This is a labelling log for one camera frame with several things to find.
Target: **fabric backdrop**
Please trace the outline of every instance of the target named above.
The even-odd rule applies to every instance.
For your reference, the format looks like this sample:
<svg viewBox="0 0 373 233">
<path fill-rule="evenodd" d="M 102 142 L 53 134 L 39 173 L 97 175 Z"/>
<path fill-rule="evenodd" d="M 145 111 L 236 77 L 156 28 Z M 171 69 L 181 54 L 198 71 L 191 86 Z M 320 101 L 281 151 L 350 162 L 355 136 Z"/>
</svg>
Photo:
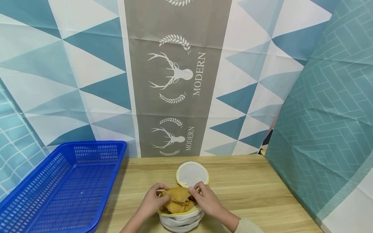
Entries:
<svg viewBox="0 0 373 233">
<path fill-rule="evenodd" d="M 373 1 L 342 0 L 266 158 L 325 232 L 373 229 Z"/>
<path fill-rule="evenodd" d="M 257 153 L 337 3 L 0 1 L 0 84 L 16 111 L 2 104 L 0 127 L 17 133 L 0 148 L 0 196 L 37 150 L 67 141 L 124 140 L 130 157 Z"/>
</svg>

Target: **laundry bag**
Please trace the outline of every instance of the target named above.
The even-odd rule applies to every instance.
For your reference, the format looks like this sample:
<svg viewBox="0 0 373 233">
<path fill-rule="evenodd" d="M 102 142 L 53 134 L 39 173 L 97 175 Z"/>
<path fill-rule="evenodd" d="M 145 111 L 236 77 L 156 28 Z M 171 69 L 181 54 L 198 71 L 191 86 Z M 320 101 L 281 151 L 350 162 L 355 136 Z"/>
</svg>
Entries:
<svg viewBox="0 0 373 233">
<path fill-rule="evenodd" d="M 209 174 L 207 170 L 199 163 L 186 162 L 180 165 L 176 172 L 176 182 L 184 188 L 194 186 L 196 183 L 202 181 L 208 184 Z M 175 233 L 185 233 L 196 228 L 201 219 L 205 215 L 202 208 L 196 205 L 188 212 L 179 214 L 165 214 L 158 211 L 161 224 L 169 231 Z"/>
</svg>

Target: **curtain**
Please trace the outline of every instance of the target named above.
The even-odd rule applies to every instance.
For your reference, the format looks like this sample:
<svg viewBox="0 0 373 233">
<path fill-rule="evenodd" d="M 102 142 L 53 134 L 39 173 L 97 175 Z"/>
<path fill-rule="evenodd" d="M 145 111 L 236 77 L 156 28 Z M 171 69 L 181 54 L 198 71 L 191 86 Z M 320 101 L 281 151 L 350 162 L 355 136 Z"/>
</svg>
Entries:
<svg viewBox="0 0 373 233">
<path fill-rule="evenodd" d="M 266 158 L 324 232 L 371 232 L 373 1 L 342 0 L 280 111 Z"/>
</svg>

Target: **right hand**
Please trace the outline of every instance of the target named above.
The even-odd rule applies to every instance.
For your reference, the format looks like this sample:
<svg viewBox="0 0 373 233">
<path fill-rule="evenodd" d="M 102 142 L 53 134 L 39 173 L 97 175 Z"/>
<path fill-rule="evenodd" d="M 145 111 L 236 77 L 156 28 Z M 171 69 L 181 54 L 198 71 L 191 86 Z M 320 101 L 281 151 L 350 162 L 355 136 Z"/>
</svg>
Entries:
<svg viewBox="0 0 373 233">
<path fill-rule="evenodd" d="M 189 192 L 208 215 L 216 217 L 216 214 L 226 210 L 211 188 L 203 182 L 198 182 L 194 187 L 190 186 Z"/>
</svg>

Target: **white mesh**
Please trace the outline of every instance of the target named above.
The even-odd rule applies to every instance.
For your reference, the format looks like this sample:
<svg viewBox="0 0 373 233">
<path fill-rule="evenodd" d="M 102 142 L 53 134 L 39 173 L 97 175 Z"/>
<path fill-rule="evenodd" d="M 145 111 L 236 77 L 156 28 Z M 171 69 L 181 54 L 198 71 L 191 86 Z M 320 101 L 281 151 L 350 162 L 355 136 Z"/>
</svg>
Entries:
<svg viewBox="0 0 373 233">
<path fill-rule="evenodd" d="M 202 181 L 205 184 L 209 183 L 209 173 L 207 170 L 196 162 L 186 162 L 180 165 L 176 173 L 176 181 L 182 187 L 194 186 Z"/>
</svg>

